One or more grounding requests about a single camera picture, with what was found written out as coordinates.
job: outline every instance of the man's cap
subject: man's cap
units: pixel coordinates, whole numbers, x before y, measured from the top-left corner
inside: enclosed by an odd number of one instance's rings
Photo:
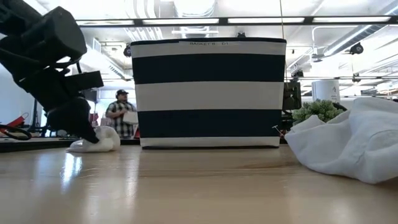
[[[116,92],[116,96],[124,95],[124,94],[129,94],[129,93],[126,92],[125,90],[118,90],[118,91]]]

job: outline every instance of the table surface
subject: table surface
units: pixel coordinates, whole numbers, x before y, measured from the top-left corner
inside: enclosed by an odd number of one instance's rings
[[[312,172],[280,149],[0,155],[0,223],[398,223],[398,180]]]

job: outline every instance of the white stripe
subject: white stripe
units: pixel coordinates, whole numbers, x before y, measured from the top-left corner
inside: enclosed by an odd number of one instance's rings
[[[142,147],[279,146],[279,141],[279,137],[140,138]]]
[[[187,54],[261,54],[285,55],[286,43],[280,42],[230,42],[229,45],[190,45],[189,42],[142,44],[131,46],[131,57],[153,57]]]
[[[282,82],[181,82],[136,85],[138,111],[281,110]]]

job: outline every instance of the crumpled white cloth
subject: crumpled white cloth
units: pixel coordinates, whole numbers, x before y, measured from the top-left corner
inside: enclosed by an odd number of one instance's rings
[[[318,116],[285,136],[309,169],[376,184],[398,176],[398,103],[358,98],[351,111],[324,123]]]
[[[99,142],[93,144],[85,139],[78,140],[67,148],[67,152],[109,152],[120,148],[120,137],[112,127],[99,126],[95,133]]]

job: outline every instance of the navy stripe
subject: navy stripe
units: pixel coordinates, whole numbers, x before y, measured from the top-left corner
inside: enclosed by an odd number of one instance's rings
[[[278,38],[267,38],[267,37],[217,37],[217,38],[188,38],[188,39],[167,39],[167,40],[141,40],[131,43],[134,45],[144,45],[144,44],[172,44],[184,42],[227,42],[227,41],[248,41],[248,42],[275,42],[275,43],[286,43],[284,39]]]
[[[135,84],[283,82],[285,55],[190,54],[132,60]]]
[[[142,138],[279,136],[281,110],[138,112]]]

